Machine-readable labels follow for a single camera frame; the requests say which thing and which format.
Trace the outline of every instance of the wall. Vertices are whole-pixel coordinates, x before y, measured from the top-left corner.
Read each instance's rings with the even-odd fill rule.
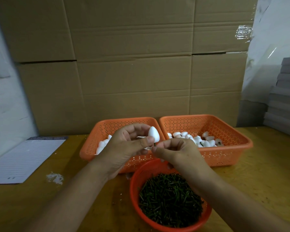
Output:
[[[284,57],[290,57],[290,0],[259,0],[237,126],[262,125]]]
[[[0,155],[32,136],[34,120],[0,32]]]

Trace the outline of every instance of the rectangular basket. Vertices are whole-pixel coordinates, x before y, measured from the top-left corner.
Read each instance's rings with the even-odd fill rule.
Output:
[[[112,120],[103,120],[93,127],[90,132],[86,142],[80,150],[80,157],[83,160],[92,160],[95,158],[96,149],[100,141],[107,139],[108,135],[113,135],[116,130],[119,128],[133,123],[143,123],[150,126],[154,126],[160,135],[160,141],[164,141],[164,135],[159,127],[158,122],[155,118],[152,117],[138,117],[138,118],[124,118],[124,119],[112,119]],[[148,151],[147,155],[134,156],[124,165],[120,173],[129,173],[134,172],[140,165],[143,163],[155,159],[151,151]]]
[[[253,147],[252,141],[213,115],[165,116],[159,120],[161,130],[166,139],[167,133],[184,132],[194,136],[202,136],[206,131],[209,136],[222,140],[222,147],[199,148],[201,155],[209,166],[236,164],[245,149]]]

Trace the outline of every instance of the stack of white boards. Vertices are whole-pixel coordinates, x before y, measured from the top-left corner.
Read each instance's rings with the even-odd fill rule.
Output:
[[[276,86],[269,95],[264,125],[290,135],[290,58],[284,58]]]

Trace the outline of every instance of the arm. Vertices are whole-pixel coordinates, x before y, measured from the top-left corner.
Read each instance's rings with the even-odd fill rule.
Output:
[[[192,190],[204,198],[233,231],[290,231],[289,223],[224,182],[207,165],[193,141],[169,139],[151,150],[176,168]]]
[[[104,184],[114,178],[131,156],[147,154],[145,147],[154,143],[147,136],[150,126],[127,125],[117,130],[103,151],[87,164],[43,209],[26,231],[76,231]]]

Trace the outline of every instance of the fingernail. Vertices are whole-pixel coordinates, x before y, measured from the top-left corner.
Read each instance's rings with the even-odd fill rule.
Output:
[[[151,152],[152,152],[152,153],[155,153],[156,150],[157,150],[157,147],[152,147],[152,148],[151,148]]]
[[[151,137],[151,136],[147,137],[147,143],[148,144],[153,144],[154,141],[155,141],[155,138],[154,137]]]

